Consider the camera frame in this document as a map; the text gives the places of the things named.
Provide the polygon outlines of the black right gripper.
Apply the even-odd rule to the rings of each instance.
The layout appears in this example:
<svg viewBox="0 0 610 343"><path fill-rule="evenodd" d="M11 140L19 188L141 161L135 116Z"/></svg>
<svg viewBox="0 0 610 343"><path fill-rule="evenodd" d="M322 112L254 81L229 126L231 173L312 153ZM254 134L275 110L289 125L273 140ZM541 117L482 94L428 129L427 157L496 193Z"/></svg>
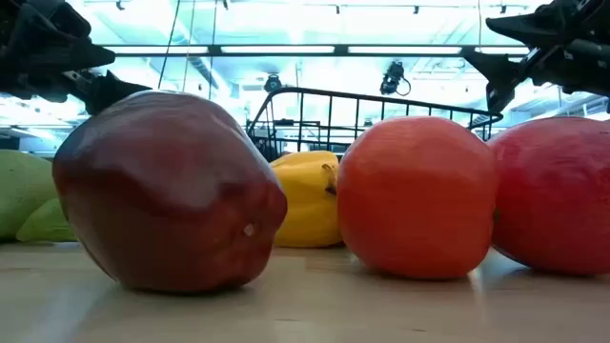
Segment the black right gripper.
<svg viewBox="0 0 610 343"><path fill-rule="evenodd" d="M565 93L609 95L609 3L553 1L534 12L487 18L493 32L517 40L533 52L527 77L537 85L551 83ZM525 80L520 63L507 55L463 50L462 57L488 81L489 111L501 112Z"/></svg>

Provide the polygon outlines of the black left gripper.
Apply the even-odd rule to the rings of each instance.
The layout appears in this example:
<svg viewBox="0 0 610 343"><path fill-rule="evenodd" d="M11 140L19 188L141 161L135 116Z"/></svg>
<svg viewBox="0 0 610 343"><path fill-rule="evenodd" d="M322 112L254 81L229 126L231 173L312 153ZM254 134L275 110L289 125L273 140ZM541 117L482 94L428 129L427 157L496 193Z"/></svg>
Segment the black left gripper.
<svg viewBox="0 0 610 343"><path fill-rule="evenodd" d="M62 103L69 91L56 78L64 71L106 66L111 50L95 45L90 23L66 1L1 0L1 92ZM84 103L97 115L114 103L151 88L126 82L111 71L95 75Z"/></svg>

